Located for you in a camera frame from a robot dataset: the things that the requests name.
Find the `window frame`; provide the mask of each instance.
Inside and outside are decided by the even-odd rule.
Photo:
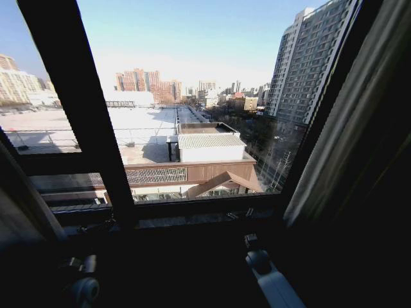
[[[136,205],[128,185],[121,155],[114,136],[113,127],[100,86],[87,35],[83,27],[80,11],[75,0],[63,2],[17,1],[33,40],[43,59],[44,65],[53,80],[61,99],[74,135],[82,149],[80,153],[56,153],[20,155],[12,146],[6,134],[0,131],[0,140],[8,148],[15,160],[28,175],[59,175],[76,173],[100,173],[110,196],[113,214],[119,225],[134,228],[139,219],[185,216],[190,214],[222,213],[254,210],[272,210],[271,217],[281,219],[314,145],[322,131],[333,102],[347,76],[349,69],[368,33],[382,4],[379,1],[361,3],[351,29],[347,27],[344,48],[342,43],[338,65],[335,66],[327,91],[321,90],[317,103],[317,113],[310,120],[307,131],[300,143],[295,160],[291,166],[286,183],[280,194],[260,193],[250,195],[228,195],[196,198],[195,200],[164,200],[156,203]],[[86,105],[67,103],[75,101],[74,82],[87,85],[82,93]],[[92,133],[92,121],[88,115],[99,119],[100,133]],[[111,215],[111,210],[81,211],[63,213],[58,216],[65,225],[102,222]]]

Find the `blue sky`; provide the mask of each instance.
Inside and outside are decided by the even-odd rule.
[[[216,79],[228,87],[269,82],[283,31],[295,14],[325,0],[103,1],[78,0],[103,89],[114,73],[159,70],[185,86]],[[0,53],[46,78],[40,56],[14,0],[2,0]]]

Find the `white rooftop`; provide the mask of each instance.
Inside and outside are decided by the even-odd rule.
[[[189,133],[179,135],[180,149],[219,148],[222,146],[246,146],[231,133]]]

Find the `pole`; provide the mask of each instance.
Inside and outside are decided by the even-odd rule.
[[[288,151],[287,157],[286,157],[286,158],[285,158],[285,160],[284,160],[283,170],[281,171],[281,174],[280,174],[280,175],[279,175],[279,177],[278,177],[278,181],[275,183],[274,190],[277,188],[277,185],[278,185],[279,179],[281,178],[281,175],[283,175],[283,174],[284,174],[285,168],[286,168],[286,166],[289,164],[288,159],[290,158],[290,154],[291,154],[291,152],[290,152],[290,151]]]

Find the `distant building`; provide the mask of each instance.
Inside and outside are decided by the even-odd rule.
[[[29,102],[35,107],[59,107],[61,106],[57,93],[51,90],[40,90],[27,94]]]
[[[44,83],[44,80],[41,79],[41,78],[38,78],[38,80],[39,80],[39,84],[40,84],[40,86],[41,86],[41,89],[42,89],[42,90],[46,90],[47,87],[46,87],[46,84]]]
[[[258,98],[245,98],[243,109],[246,111],[253,111],[257,109]]]
[[[17,67],[17,64],[15,63],[15,61],[12,57],[2,55],[2,54],[0,54],[0,68],[2,68],[2,69],[13,69],[15,71],[19,70],[19,68]]]
[[[257,103],[257,105],[258,106],[263,106],[263,105],[265,105],[265,102],[264,102],[264,93],[267,91],[267,90],[269,90],[270,89],[270,84],[269,83],[265,83],[264,85],[261,85],[259,88],[258,88],[258,93],[257,93],[257,97],[258,97],[258,103]]]
[[[198,102],[204,108],[211,108],[218,104],[218,94],[216,90],[201,90],[198,92]]]
[[[234,93],[234,97],[235,97],[235,98],[243,98],[243,97],[244,97],[244,93],[242,93],[242,92],[236,92],[236,93]]]
[[[239,81],[239,80],[237,80],[236,81],[236,88],[233,90],[233,92],[235,93],[235,92],[241,92],[241,81]]]
[[[160,72],[144,72],[142,69],[116,74],[118,91],[148,91],[156,103],[176,103],[181,99],[181,82],[161,81]]]
[[[356,1],[329,1],[295,16],[281,38],[265,114],[308,124]]]
[[[56,90],[54,89],[54,85],[50,80],[46,80],[46,89],[56,92]]]
[[[200,80],[198,82],[198,90],[216,90],[216,81],[215,80]]]
[[[0,101],[29,103],[28,93],[41,90],[36,76],[15,69],[0,68]]]
[[[219,94],[218,95],[218,102],[219,103],[225,103],[227,101],[227,95],[226,94]]]

